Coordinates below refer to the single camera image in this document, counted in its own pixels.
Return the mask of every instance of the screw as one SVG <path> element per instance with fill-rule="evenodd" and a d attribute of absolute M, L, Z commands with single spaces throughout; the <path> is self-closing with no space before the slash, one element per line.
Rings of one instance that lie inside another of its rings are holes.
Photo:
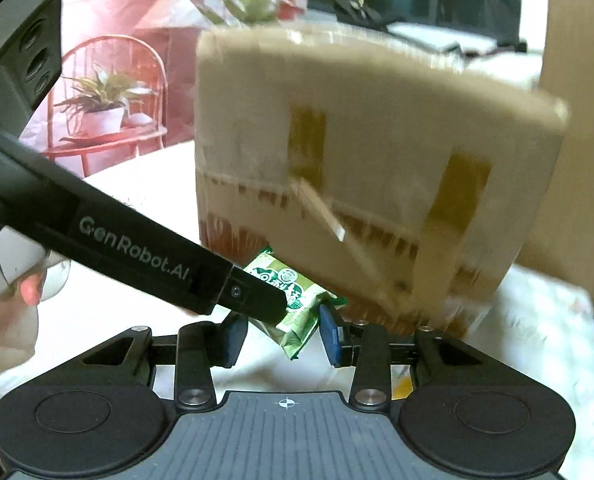
<path fill-rule="evenodd" d="M 177 397 L 179 402 L 185 404 L 186 406 L 201 406 L 205 404 L 209 400 L 211 400 L 211 396 L 208 394 L 206 390 L 202 390 L 201 388 L 190 388 L 189 390 L 183 390 Z"/>
<path fill-rule="evenodd" d="M 386 402 L 386 394 L 381 390 L 367 388 L 355 394 L 355 400 L 364 406 L 378 406 Z"/>

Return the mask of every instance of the white tablecloth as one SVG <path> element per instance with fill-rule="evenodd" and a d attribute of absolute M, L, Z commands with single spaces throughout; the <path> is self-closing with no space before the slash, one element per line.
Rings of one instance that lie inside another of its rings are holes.
<path fill-rule="evenodd" d="M 124 162 L 88 182 L 154 221 L 199 241 L 194 143 Z M 559 392 L 577 420 L 575 441 L 562 467 L 567 480 L 594 480 L 594 312 L 588 294 L 521 267 L 513 267 L 494 298 L 494 308 L 468 343 Z M 227 311 L 216 307 L 208 318 Z M 187 312 L 73 264 L 64 289 L 40 305 L 36 354 L 0 375 L 0 397 L 13 387 L 73 358 L 134 325 L 154 335 L 176 333 L 195 319 Z M 314 337 L 300 359 L 251 328 L 232 370 L 213 369 L 219 397 L 225 390 L 340 389 L 347 395 L 352 370 L 328 365 Z M 160 367 L 155 391 L 172 396 L 173 370 Z"/>

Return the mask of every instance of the white flower pot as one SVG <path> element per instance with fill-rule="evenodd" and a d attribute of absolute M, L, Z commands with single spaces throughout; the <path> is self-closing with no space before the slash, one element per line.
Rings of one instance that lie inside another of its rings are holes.
<path fill-rule="evenodd" d="M 97 137 L 116 134 L 122 128 L 123 108 L 112 108 L 102 112 L 87 112 L 81 117 L 79 135 L 81 137 Z"/>

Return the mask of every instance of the green snack package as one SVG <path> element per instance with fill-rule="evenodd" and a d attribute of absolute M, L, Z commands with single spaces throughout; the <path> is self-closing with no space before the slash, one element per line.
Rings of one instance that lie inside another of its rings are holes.
<path fill-rule="evenodd" d="M 262 251 L 244 270 L 286 294 L 286 315 L 276 326 L 256 319 L 250 322 L 275 341 L 290 359 L 295 359 L 319 324 L 319 306 L 344 306 L 345 298 L 338 298 L 296 270 L 273 256 L 270 248 Z"/>

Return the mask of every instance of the black circular disc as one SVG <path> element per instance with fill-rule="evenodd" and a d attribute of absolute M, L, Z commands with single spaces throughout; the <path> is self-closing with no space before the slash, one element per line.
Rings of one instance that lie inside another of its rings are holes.
<path fill-rule="evenodd" d="M 479 478 L 525 478 L 557 468 L 575 435 L 570 406 L 539 384 L 426 384 L 405 400 L 399 426 L 425 460 Z"/>
<path fill-rule="evenodd" d="M 147 386 L 28 383 L 0 400 L 0 455 L 40 478 L 99 476 L 148 452 L 166 426 Z"/>

